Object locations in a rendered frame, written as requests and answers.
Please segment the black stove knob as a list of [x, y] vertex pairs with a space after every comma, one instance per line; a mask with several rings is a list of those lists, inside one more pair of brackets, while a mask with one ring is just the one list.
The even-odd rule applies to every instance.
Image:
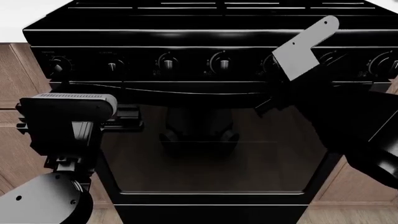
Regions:
[[280, 72], [280, 65], [275, 57], [270, 54], [264, 59], [262, 69], [266, 74], [275, 74]]
[[225, 51], [214, 54], [209, 61], [209, 66], [215, 73], [228, 73], [232, 71], [233, 64], [232, 58]]
[[108, 72], [111, 73], [122, 73], [124, 71], [125, 64], [119, 59], [108, 60], [105, 63]]
[[327, 54], [324, 54], [320, 57], [319, 62], [320, 65], [329, 66], [341, 60], [345, 55], [346, 54], [344, 52], [338, 52], [338, 51], [328, 52]]
[[373, 74], [387, 73], [398, 60], [398, 54], [394, 52], [385, 52], [378, 55], [369, 66], [369, 71]]
[[55, 56], [50, 60], [50, 76], [56, 77], [68, 73], [72, 65], [68, 59], [61, 56]]
[[158, 58], [157, 64], [161, 71], [166, 72], [176, 71], [179, 68], [179, 61], [171, 52], [162, 54]]

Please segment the black kitchen stove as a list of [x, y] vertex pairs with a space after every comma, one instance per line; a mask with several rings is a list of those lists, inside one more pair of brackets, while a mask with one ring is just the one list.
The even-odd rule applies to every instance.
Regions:
[[[346, 54], [327, 66], [334, 87], [387, 93], [391, 80], [398, 76], [398, 60], [387, 73], [369, 71], [378, 55], [398, 54], [398, 13], [373, 3], [359, 9], [229, 9], [211, 14], [204, 10], [70, 9], [72, 2], [22, 30], [52, 93], [77, 93], [65, 88], [68, 82], [266, 82], [271, 96], [272, 74], [263, 71], [264, 59], [325, 16], [335, 16], [340, 26], [312, 52], [318, 61], [328, 52]], [[215, 73], [209, 61], [222, 51], [232, 58], [233, 69]], [[179, 61], [178, 70], [166, 72], [158, 67], [158, 58], [167, 52]], [[51, 77], [50, 60], [55, 56], [68, 59], [72, 69]], [[105, 63], [114, 59], [124, 62], [122, 73], [108, 72]], [[113, 95], [119, 104], [166, 108], [254, 110], [270, 98], [142, 95], [124, 90], [94, 93]]]

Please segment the black stove top grate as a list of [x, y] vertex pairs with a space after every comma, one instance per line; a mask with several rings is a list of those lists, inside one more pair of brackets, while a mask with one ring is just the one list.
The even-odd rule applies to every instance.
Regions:
[[74, 0], [70, 9], [204, 10], [221, 14], [229, 9], [359, 9], [363, 0]]

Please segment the black stove bottom drawer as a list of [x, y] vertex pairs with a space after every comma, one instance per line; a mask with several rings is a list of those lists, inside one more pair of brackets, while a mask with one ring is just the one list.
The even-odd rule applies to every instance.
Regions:
[[296, 224], [306, 206], [116, 205], [124, 224]]

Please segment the brown wooden cabinet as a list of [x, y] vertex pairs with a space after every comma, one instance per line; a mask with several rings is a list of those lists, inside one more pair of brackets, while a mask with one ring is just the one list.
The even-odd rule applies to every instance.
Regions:
[[123, 224], [98, 175], [53, 173], [17, 130], [19, 100], [49, 91], [29, 44], [0, 43], [0, 224]]
[[398, 191], [342, 157], [297, 224], [398, 224]]

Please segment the black oven door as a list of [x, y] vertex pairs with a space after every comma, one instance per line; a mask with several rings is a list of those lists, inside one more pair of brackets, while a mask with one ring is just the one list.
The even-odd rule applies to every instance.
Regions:
[[141, 130], [103, 135], [97, 175], [115, 205], [306, 205], [339, 161], [294, 106], [139, 109]]

